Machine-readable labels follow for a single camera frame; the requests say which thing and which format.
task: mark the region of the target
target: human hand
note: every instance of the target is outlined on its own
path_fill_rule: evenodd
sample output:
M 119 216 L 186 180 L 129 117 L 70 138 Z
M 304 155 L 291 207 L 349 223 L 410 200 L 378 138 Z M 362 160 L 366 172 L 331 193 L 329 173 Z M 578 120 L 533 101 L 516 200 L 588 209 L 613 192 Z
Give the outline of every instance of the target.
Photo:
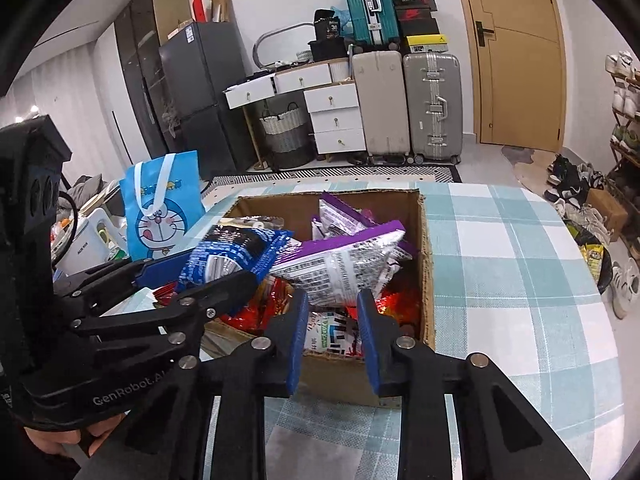
M 96 422 L 90 425 L 87 430 L 96 439 L 89 446 L 89 456 L 93 455 L 107 437 L 111 434 L 120 421 L 124 418 L 124 413 L 112 416 L 107 420 Z M 24 428 L 29 439 L 35 446 L 47 454 L 68 456 L 63 444 L 78 444 L 80 442 L 80 430 L 73 431 L 39 431 L 31 428 Z

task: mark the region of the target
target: white bag handle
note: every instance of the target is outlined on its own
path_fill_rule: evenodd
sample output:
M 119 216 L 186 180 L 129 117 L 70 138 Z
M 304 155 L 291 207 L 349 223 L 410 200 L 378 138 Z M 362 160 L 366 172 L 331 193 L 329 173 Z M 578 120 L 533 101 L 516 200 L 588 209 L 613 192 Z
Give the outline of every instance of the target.
M 150 207 L 146 209 L 142 207 L 142 162 L 136 164 L 133 169 L 133 186 L 134 193 L 136 195 L 136 202 L 138 207 L 144 216 L 149 216 L 158 211 L 164 203 L 164 196 L 166 194 L 166 184 L 169 182 L 169 174 L 171 173 L 171 167 L 174 164 L 175 153 L 169 153 L 164 156 L 162 161 L 162 167 L 158 174 L 158 183 L 156 184 L 156 193 L 154 195 L 154 202 Z

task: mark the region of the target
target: teal suitcase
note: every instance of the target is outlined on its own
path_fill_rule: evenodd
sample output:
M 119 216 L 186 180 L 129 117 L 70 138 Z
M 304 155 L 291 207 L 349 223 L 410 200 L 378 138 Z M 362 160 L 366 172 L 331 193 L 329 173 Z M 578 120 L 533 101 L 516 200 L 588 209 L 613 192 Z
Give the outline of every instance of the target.
M 347 4 L 356 41 L 381 46 L 399 41 L 392 0 L 347 0 Z

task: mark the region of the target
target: table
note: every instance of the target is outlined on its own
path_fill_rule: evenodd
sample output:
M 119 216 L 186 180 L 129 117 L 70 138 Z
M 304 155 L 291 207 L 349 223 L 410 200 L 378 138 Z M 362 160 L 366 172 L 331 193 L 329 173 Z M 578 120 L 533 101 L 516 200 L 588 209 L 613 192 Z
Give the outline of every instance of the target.
M 593 279 L 556 212 L 519 188 L 392 185 L 419 189 L 425 197 L 433 247 L 436 350 L 462 358 L 485 352 L 591 478 L 611 478 L 620 466 L 624 429 L 618 352 Z M 175 250 L 193 247 L 237 195 L 369 186 L 381 187 L 327 182 L 313 184 L 314 189 L 273 184 L 238 190 L 211 206 Z M 450 399 L 447 404 L 454 472 L 461 478 Z M 396 478 L 398 410 L 296 395 L 266 400 L 265 428 L 270 480 Z

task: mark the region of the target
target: silver suitcase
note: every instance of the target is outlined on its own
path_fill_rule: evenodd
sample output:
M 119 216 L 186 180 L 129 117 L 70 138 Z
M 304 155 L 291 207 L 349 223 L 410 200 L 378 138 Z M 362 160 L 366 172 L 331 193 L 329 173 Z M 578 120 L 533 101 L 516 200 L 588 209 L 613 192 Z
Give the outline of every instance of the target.
M 409 155 L 411 139 L 400 53 L 356 54 L 353 75 L 369 155 Z
M 425 158 L 459 163 L 462 85 L 458 58 L 443 52 L 408 54 L 404 56 L 404 78 L 416 163 Z

